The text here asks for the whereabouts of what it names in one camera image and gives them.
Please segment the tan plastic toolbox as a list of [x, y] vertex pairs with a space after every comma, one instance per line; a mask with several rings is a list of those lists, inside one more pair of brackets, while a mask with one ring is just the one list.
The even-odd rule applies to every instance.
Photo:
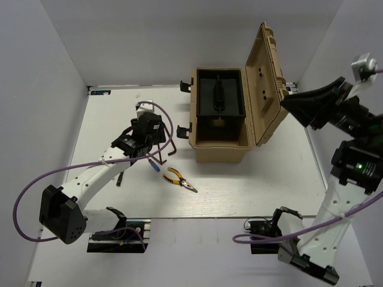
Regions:
[[[245, 118], [199, 118], [197, 70], [239, 69], [242, 73]], [[240, 163], [254, 147], [266, 144], [288, 112], [281, 101], [289, 95], [279, 65], [273, 30], [261, 23], [244, 68], [196, 68], [190, 83], [180, 90], [190, 93], [188, 127], [177, 127], [177, 137], [186, 139], [198, 163]]]

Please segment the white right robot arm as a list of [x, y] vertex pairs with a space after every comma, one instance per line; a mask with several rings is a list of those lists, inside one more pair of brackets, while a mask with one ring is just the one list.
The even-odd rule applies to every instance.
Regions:
[[313, 91], [281, 101], [301, 125], [314, 130], [331, 124], [351, 136], [335, 150], [324, 200], [306, 233], [281, 243], [281, 261], [330, 285], [339, 275], [335, 257], [353, 215], [360, 211], [382, 181], [382, 116], [360, 104], [355, 86], [340, 77]]

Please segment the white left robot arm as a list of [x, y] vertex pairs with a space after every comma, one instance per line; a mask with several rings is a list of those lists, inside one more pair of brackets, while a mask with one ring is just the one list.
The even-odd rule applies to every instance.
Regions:
[[39, 221], [65, 244], [83, 233], [106, 231], [119, 239], [126, 233], [125, 216], [112, 207], [88, 210], [89, 201], [121, 172], [130, 168], [153, 146], [165, 142], [165, 124], [160, 115], [144, 112], [131, 121], [100, 157], [100, 165], [91, 165], [74, 179], [59, 187], [49, 185], [42, 192]]

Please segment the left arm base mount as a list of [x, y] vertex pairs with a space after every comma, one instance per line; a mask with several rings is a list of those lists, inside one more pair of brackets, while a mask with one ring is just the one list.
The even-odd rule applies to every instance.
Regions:
[[148, 247], [151, 219], [128, 219], [131, 228], [111, 234], [92, 233], [87, 253], [95, 254], [143, 254]]

